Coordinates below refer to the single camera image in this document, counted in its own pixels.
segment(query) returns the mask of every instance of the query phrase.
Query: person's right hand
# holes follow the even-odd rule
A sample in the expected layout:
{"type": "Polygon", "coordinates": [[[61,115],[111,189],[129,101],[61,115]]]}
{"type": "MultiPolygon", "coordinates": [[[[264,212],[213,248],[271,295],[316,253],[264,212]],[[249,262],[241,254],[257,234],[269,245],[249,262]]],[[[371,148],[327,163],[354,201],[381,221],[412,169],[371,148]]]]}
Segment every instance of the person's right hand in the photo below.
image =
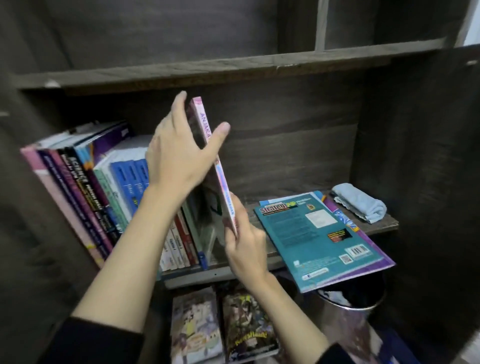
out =
{"type": "Polygon", "coordinates": [[[225,227],[225,251],[233,274],[250,291],[263,283],[268,275],[266,234],[248,220],[248,213],[239,198],[231,193],[238,238],[225,227]]]}

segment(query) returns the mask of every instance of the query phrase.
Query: qr code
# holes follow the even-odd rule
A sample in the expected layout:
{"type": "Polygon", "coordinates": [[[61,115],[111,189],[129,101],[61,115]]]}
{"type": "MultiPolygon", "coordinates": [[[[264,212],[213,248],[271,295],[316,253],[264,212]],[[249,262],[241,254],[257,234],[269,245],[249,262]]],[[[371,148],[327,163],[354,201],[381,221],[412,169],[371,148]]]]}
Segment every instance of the qr code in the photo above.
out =
{"type": "Polygon", "coordinates": [[[340,255],[339,258],[343,262],[343,264],[353,263],[353,259],[350,258],[350,256],[348,254],[340,255]]]}
{"type": "Polygon", "coordinates": [[[345,251],[353,258],[370,253],[370,250],[368,250],[363,244],[352,246],[345,249],[345,251]]]}

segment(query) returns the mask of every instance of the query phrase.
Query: pink book spine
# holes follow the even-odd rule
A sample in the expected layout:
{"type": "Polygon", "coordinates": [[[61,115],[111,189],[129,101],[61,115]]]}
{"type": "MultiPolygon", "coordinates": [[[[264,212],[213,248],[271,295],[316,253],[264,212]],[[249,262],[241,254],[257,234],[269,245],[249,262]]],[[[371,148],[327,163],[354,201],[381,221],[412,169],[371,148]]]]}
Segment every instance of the pink book spine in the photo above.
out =
{"type": "Polygon", "coordinates": [[[92,242],[92,239],[88,235],[87,230],[83,227],[80,219],[75,214],[73,208],[65,199],[65,196],[62,194],[60,188],[57,186],[52,176],[50,175],[47,167],[43,163],[40,156],[37,154],[33,146],[26,146],[20,149],[20,152],[27,160],[28,164],[32,168],[33,172],[38,176],[42,184],[47,189],[50,196],[59,207],[60,211],[63,213],[73,231],[77,234],[78,238],[82,242],[85,248],[92,256],[96,264],[101,268],[105,261],[103,260],[100,252],[97,250],[95,244],[92,242]]]}
{"type": "MultiPolygon", "coordinates": [[[[212,131],[210,130],[210,125],[208,123],[207,115],[205,113],[204,103],[202,102],[201,97],[194,97],[190,102],[191,108],[195,112],[195,116],[202,130],[202,134],[206,143],[208,139],[212,136],[212,131]]],[[[225,204],[228,208],[228,214],[230,216],[230,223],[233,228],[233,232],[238,236],[237,232],[237,222],[235,220],[235,208],[233,207],[233,202],[230,197],[230,191],[228,190],[227,179],[225,178],[225,173],[223,172],[222,163],[220,163],[220,158],[217,156],[214,162],[215,172],[218,177],[218,182],[222,190],[223,198],[225,199],[225,204]]]]}
{"type": "Polygon", "coordinates": [[[112,246],[110,240],[108,239],[108,236],[105,234],[102,227],[100,226],[100,223],[98,222],[95,215],[93,214],[92,209],[90,208],[87,201],[85,200],[85,197],[84,197],[83,193],[78,188],[78,185],[75,182],[75,180],[73,179],[72,174],[68,170],[68,167],[65,165],[65,163],[63,163],[63,159],[61,158],[60,154],[55,149],[48,149],[47,151],[50,154],[50,156],[52,157],[52,159],[54,160],[55,164],[59,167],[60,173],[65,178],[65,181],[67,182],[68,186],[70,187],[70,190],[75,195],[75,197],[76,197],[78,203],[80,204],[80,206],[82,207],[83,211],[85,211],[85,214],[87,215],[88,219],[90,220],[93,227],[97,231],[98,235],[100,235],[100,238],[102,239],[103,244],[108,249],[108,251],[111,252],[113,250],[113,246],[112,246]]]}

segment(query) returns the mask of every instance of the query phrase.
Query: black sticker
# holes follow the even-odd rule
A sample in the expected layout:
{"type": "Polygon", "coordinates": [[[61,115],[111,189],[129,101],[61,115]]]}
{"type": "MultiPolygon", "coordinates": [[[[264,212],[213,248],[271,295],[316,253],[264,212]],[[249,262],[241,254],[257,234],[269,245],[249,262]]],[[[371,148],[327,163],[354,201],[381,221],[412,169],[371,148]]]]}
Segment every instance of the black sticker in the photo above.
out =
{"type": "Polygon", "coordinates": [[[348,238],[352,237],[347,229],[342,229],[342,230],[339,230],[339,231],[331,232],[327,236],[334,243],[338,243],[338,242],[341,242],[345,239],[348,239],[348,238]]]}

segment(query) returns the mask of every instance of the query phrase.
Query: teal book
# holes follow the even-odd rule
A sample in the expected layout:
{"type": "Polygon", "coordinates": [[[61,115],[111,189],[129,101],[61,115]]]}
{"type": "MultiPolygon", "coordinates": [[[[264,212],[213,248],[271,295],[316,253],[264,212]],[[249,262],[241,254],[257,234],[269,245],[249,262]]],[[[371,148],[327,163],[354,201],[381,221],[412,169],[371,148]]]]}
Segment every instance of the teal book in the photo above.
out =
{"type": "Polygon", "coordinates": [[[383,259],[313,192],[255,208],[300,292],[383,259]]]}

